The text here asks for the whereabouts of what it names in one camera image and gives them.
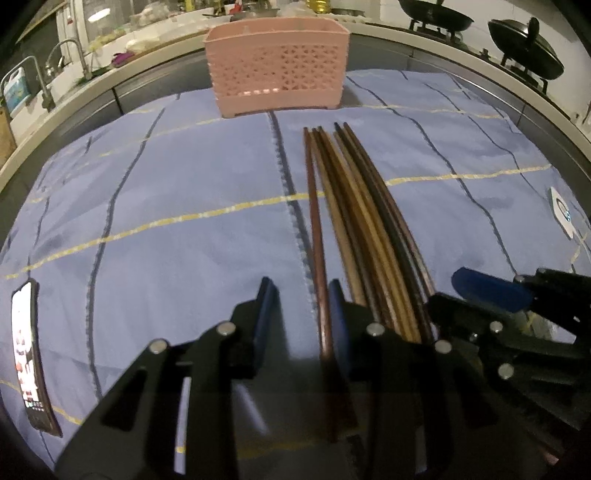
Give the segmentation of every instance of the wooden cutting board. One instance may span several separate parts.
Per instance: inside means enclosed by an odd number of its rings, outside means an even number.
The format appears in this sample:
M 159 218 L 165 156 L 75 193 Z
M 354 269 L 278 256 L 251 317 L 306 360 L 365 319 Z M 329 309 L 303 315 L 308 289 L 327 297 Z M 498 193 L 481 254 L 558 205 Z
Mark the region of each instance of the wooden cutting board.
M 0 105 L 0 168 L 17 149 L 17 143 L 10 129 L 10 113 L 6 105 Z

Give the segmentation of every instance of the phone screen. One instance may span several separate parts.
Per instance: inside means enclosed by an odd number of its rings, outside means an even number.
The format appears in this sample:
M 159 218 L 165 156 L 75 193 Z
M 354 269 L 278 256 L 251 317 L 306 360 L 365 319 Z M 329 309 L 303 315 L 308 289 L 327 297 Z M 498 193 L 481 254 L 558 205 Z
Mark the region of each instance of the phone screen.
M 18 383 L 33 428 L 61 437 L 47 397 L 37 344 L 37 283 L 27 281 L 12 294 L 12 345 Z

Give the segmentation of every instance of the pink plastic basket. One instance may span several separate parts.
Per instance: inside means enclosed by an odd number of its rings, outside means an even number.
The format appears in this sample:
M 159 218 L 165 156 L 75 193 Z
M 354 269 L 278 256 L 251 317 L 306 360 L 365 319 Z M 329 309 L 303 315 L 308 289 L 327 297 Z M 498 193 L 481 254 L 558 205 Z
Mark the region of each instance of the pink plastic basket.
M 240 20 L 213 28 L 205 52 L 226 118 L 279 108 L 337 108 L 349 32 L 330 18 Z

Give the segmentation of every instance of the ceiling light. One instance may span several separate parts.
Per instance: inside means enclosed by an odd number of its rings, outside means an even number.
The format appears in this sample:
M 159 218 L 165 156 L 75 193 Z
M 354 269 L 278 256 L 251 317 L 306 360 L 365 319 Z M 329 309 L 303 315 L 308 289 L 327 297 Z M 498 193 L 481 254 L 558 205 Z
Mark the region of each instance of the ceiling light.
M 103 10 L 100 10 L 97 13 L 89 16 L 88 17 L 88 21 L 90 23 L 94 23 L 96 21 L 99 21 L 101 18 L 105 18 L 110 13 L 111 13 L 111 9 L 110 8 L 104 8 Z

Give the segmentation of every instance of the metal screw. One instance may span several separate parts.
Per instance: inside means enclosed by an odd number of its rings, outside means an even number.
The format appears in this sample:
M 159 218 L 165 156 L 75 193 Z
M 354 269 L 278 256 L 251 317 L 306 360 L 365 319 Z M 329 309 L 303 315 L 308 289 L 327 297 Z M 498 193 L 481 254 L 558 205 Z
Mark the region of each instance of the metal screw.
M 163 338 L 159 338 L 158 340 L 153 340 L 148 348 L 154 355 L 158 355 L 168 348 L 168 342 Z
M 493 333 L 499 333 L 499 332 L 503 331 L 503 324 L 501 322 L 499 322 L 498 320 L 491 322 L 489 327 L 491 329 L 491 332 L 493 332 Z
M 379 337 L 384 334 L 386 328 L 380 323 L 373 322 L 367 325 L 365 331 L 372 337 Z
M 236 332 L 236 325 L 232 322 L 222 322 L 217 326 L 216 330 L 223 337 L 227 337 Z
M 452 344 L 449 343 L 447 340 L 438 340 L 435 342 L 435 351 L 437 353 L 442 353 L 443 355 L 452 351 Z
M 515 368 L 511 364 L 502 364 L 498 368 L 497 373 L 503 380 L 509 380 L 515 373 Z

